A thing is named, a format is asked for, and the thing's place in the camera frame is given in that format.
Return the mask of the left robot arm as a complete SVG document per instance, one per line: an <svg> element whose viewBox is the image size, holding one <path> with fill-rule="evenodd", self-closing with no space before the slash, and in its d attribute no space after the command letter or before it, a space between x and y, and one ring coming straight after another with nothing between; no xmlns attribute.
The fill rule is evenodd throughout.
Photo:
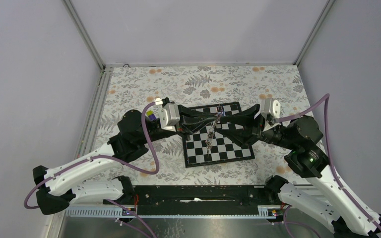
<svg viewBox="0 0 381 238"><path fill-rule="evenodd" d="M108 169L128 167L147 175L160 171L153 142L179 135L187 137L217 119L214 113L199 112L182 105L160 102L160 116L150 117L150 103L142 111L130 110L118 122L119 133L94 151L67 164L33 169L37 209L44 215L65 210L79 202L119 200L130 203L134 191L125 177L106 182L88 179Z"/></svg>

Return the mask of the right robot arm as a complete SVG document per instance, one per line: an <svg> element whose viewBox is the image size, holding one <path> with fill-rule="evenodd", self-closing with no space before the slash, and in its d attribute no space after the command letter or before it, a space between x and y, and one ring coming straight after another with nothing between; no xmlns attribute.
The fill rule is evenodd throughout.
<svg viewBox="0 0 381 238"><path fill-rule="evenodd" d="M319 148L326 132L321 132L316 120L307 111L280 117L278 103L255 105L235 115L217 112L216 122L234 123L240 129L217 131L238 145L253 145L258 141L289 150L284 157L290 169L304 178L326 198L322 202L299 194L293 184L272 176L265 190L266 201L280 201L297 208L326 226L336 238L376 238L381 235L381 214L365 204L337 172L331 154Z"/></svg>

